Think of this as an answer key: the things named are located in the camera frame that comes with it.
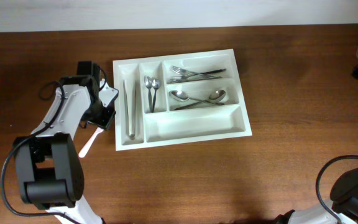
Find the white plastic knife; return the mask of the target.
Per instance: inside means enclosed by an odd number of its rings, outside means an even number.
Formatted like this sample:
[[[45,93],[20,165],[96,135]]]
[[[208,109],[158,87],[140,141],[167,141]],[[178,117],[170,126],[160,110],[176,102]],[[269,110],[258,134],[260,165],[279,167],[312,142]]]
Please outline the white plastic knife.
[[[88,139],[88,141],[85,143],[85,145],[81,148],[80,152],[78,153],[78,157],[84,158],[88,151],[90,150],[92,144],[94,143],[97,136],[104,131],[103,128],[97,127],[95,132],[92,134],[92,136]]]

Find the metal kitchen tongs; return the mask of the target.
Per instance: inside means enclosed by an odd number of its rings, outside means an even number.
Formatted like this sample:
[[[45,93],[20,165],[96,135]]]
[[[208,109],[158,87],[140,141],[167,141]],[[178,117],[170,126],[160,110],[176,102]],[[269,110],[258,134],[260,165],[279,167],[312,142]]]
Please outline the metal kitchen tongs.
[[[135,139],[135,113],[136,113],[136,82],[124,80],[124,97],[126,99],[128,118],[128,137]]]

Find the small silver teaspoon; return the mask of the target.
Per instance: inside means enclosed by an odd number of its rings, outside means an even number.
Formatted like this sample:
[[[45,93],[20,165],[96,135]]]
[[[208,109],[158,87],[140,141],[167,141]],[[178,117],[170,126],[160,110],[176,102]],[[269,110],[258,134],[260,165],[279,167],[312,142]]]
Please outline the small silver teaspoon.
[[[152,79],[149,76],[144,77],[144,85],[146,89],[148,89],[148,102],[149,102],[149,110],[152,111]]]
[[[155,111],[155,104],[157,101],[157,91],[160,88],[160,80],[157,78],[154,78],[152,80],[152,88],[154,89],[154,95],[153,95],[153,100],[152,100],[152,112]]]

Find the large silver spoon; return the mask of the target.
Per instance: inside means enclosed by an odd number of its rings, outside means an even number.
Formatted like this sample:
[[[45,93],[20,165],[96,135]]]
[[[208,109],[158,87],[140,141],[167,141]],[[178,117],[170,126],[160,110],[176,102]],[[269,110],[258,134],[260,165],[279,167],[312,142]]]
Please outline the large silver spoon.
[[[220,101],[226,96],[226,92],[224,90],[213,91],[206,100],[200,100],[196,98],[192,98],[188,96],[184,91],[181,90],[172,90],[169,92],[169,95],[177,101],[186,102],[189,100],[193,100],[198,102],[212,103],[212,104],[220,104]]]
[[[183,91],[173,90],[170,92],[170,96],[173,97],[174,100],[190,100],[190,97]],[[185,110],[191,108],[196,105],[200,105],[202,103],[210,103],[213,105],[220,105],[220,101],[226,96],[226,92],[224,90],[216,90],[213,91],[206,100],[197,101],[196,103],[192,103],[189,105],[181,106],[175,108],[175,110]]]

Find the silver fork dark handle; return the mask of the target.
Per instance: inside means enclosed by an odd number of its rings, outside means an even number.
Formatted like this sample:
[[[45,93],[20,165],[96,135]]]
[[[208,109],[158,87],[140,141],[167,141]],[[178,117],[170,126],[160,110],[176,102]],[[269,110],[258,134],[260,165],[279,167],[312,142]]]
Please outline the silver fork dark handle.
[[[214,74],[214,73],[221,73],[221,72],[225,72],[226,69],[218,69],[218,70],[212,70],[212,71],[208,71],[208,72],[192,72],[192,71],[189,71],[189,70],[186,70],[184,68],[180,68],[180,67],[177,67],[177,66],[170,66],[170,71],[178,74],[179,76],[182,76],[182,77],[190,77],[190,76],[193,76],[193,75],[209,75],[209,74]]]

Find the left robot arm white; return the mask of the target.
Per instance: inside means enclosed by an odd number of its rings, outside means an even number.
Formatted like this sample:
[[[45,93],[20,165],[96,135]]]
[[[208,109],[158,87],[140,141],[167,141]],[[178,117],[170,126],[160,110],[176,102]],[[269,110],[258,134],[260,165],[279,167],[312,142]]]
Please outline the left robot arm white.
[[[40,125],[15,139],[14,159],[21,199],[34,205],[38,217],[53,215],[62,223],[104,223],[92,211],[83,191],[85,178],[73,139],[80,123],[108,130],[118,90],[100,75],[92,61],[80,61],[76,75],[55,82],[55,98]]]

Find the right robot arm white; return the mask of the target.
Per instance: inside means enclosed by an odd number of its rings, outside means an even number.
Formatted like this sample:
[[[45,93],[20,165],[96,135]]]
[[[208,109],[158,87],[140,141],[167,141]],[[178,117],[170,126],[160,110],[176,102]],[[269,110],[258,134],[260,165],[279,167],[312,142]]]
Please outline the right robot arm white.
[[[324,200],[320,183],[324,172],[335,162],[358,160],[358,155],[338,156],[319,171],[315,192],[319,204],[305,210],[290,210],[278,215],[274,223],[358,223],[358,167],[343,173],[332,186],[329,199]]]

